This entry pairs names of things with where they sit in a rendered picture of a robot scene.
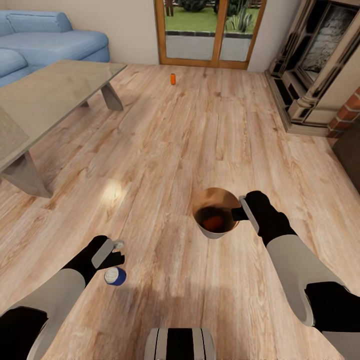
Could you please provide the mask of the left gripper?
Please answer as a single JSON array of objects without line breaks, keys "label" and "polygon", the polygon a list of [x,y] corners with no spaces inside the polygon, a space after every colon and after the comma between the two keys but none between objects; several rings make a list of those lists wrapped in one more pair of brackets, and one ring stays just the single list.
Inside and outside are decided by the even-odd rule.
[{"label": "left gripper", "polygon": [[100,266],[100,270],[102,269],[108,269],[114,266],[123,265],[125,263],[125,255],[121,255],[120,251],[113,252],[111,260],[109,260],[107,263],[102,264]]}]

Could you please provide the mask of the trash can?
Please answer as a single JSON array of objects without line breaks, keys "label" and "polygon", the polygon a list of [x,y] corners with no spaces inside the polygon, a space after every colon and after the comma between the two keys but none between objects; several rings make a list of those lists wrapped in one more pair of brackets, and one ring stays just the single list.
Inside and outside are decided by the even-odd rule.
[{"label": "trash can", "polygon": [[[236,228],[238,221],[234,221],[232,209],[240,208],[241,203],[231,192],[221,187],[209,187],[198,193],[192,203],[192,215],[202,233],[209,239],[216,240]],[[224,225],[214,231],[209,231],[200,224],[215,215],[221,215]]]}]

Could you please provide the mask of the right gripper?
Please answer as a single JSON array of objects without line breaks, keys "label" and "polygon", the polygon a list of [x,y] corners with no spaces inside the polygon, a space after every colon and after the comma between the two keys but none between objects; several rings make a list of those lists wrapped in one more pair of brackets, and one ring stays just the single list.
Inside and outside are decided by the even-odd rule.
[{"label": "right gripper", "polygon": [[244,221],[244,220],[250,220],[248,218],[248,215],[245,214],[243,207],[241,206],[240,208],[233,208],[231,210],[232,216],[233,216],[233,220],[234,221]]}]

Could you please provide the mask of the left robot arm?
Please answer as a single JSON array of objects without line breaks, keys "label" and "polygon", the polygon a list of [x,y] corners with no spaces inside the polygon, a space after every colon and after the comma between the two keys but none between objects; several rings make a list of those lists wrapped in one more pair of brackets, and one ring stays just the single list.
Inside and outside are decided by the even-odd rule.
[{"label": "left robot arm", "polygon": [[97,271],[125,263],[125,241],[95,237],[35,291],[0,314],[0,360],[41,360]]}]

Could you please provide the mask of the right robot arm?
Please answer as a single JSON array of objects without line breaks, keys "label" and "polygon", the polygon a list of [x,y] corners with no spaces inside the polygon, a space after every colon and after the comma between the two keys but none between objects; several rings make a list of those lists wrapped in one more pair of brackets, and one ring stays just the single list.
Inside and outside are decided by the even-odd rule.
[{"label": "right robot arm", "polygon": [[317,328],[345,360],[360,360],[360,297],[309,249],[267,195],[238,197],[233,220],[250,220],[262,237],[296,317]]}]

